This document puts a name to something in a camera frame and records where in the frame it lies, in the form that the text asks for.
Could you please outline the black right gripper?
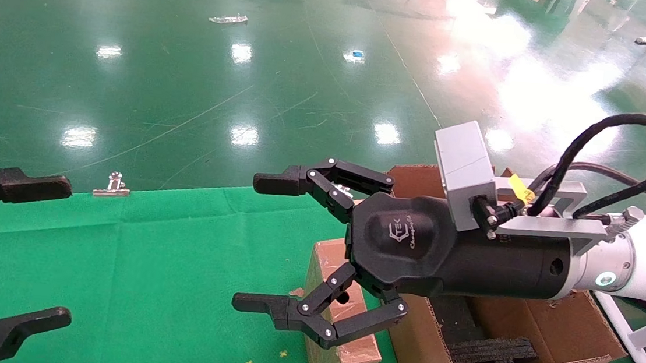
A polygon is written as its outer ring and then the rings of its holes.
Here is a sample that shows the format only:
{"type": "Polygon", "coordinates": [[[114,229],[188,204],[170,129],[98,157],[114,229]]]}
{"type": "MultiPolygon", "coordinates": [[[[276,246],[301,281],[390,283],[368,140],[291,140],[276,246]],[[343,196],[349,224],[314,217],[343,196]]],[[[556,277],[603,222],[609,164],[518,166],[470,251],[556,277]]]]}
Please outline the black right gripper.
{"type": "Polygon", "coordinates": [[[238,292],[237,311],[269,315],[277,330],[305,334],[324,350],[398,324],[408,312],[399,294],[435,297],[554,299],[571,266],[568,238],[458,231],[444,199],[395,198],[395,180],[381,171],[336,158],[315,165],[289,165],[280,174],[256,173],[262,195],[309,194],[333,217],[348,223],[347,259],[302,300],[238,292]],[[358,205],[349,188],[370,197],[358,205]],[[383,304],[330,323],[323,311],[354,281],[383,304]]]}

